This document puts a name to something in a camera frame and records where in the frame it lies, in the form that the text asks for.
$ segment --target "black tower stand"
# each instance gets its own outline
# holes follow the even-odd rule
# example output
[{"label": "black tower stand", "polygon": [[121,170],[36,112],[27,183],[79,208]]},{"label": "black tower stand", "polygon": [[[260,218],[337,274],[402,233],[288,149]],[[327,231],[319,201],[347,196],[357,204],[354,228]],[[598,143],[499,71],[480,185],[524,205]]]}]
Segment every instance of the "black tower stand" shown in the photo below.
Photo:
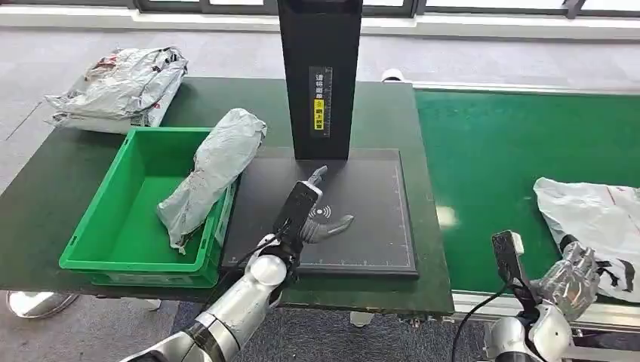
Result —
[{"label": "black tower stand", "polygon": [[278,0],[298,160],[349,157],[362,0]]}]

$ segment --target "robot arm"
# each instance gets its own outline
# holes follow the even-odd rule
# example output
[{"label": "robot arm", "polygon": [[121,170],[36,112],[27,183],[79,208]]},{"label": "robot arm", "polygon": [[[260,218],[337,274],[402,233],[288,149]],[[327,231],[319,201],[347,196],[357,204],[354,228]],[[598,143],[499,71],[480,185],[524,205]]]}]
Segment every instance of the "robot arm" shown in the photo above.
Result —
[{"label": "robot arm", "polygon": [[520,264],[520,236],[493,236],[501,278],[510,284],[523,311],[496,322],[486,336],[487,353],[496,362],[556,362],[571,343],[570,322],[596,298],[599,275],[593,250],[569,244],[563,259],[538,281],[529,282]]},{"label": "robot arm", "polygon": [[309,212],[322,197],[315,184],[326,170],[326,166],[321,167],[309,180],[296,183],[275,220],[272,234],[258,243],[242,278],[196,317],[191,327],[122,362],[232,360],[278,304],[282,289],[295,281],[303,242],[327,236],[323,230],[314,232],[305,227]]}]

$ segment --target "white plastic bag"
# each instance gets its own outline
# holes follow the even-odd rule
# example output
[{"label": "white plastic bag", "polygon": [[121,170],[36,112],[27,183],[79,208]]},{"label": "white plastic bag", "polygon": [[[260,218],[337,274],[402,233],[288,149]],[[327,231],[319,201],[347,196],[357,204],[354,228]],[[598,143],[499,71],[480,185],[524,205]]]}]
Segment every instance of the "white plastic bag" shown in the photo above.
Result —
[{"label": "white plastic bag", "polygon": [[255,115],[230,110],[195,152],[195,167],[169,198],[158,204],[170,245],[184,254],[185,236],[206,219],[227,186],[249,165],[266,136],[266,124]]},{"label": "white plastic bag", "polygon": [[640,189],[543,177],[534,191],[561,250],[572,241],[595,250],[600,294],[640,302],[635,280],[640,267]]},{"label": "white plastic bag", "polygon": [[94,64],[71,90],[45,96],[59,112],[49,123],[110,133],[131,125],[157,127],[186,73],[174,47],[116,49]]}]

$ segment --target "wireless charging symbol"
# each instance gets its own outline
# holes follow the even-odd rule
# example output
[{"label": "wireless charging symbol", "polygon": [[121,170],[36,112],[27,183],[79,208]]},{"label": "wireless charging symbol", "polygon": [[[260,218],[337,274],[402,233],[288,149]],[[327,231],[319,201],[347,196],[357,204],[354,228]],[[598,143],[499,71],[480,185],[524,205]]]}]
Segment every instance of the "wireless charging symbol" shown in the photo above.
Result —
[{"label": "wireless charging symbol", "polygon": [[316,217],[316,216],[322,216],[325,219],[328,219],[331,216],[331,207],[327,205],[320,209],[314,208],[309,213],[309,217]]}]

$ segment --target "yellow label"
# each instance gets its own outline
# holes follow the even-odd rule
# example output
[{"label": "yellow label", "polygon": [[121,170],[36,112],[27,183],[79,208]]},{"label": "yellow label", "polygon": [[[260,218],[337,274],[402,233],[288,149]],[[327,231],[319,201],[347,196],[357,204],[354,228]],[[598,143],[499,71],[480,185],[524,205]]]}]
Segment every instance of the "yellow label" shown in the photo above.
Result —
[{"label": "yellow label", "polygon": [[313,100],[313,129],[325,129],[325,100]]}]

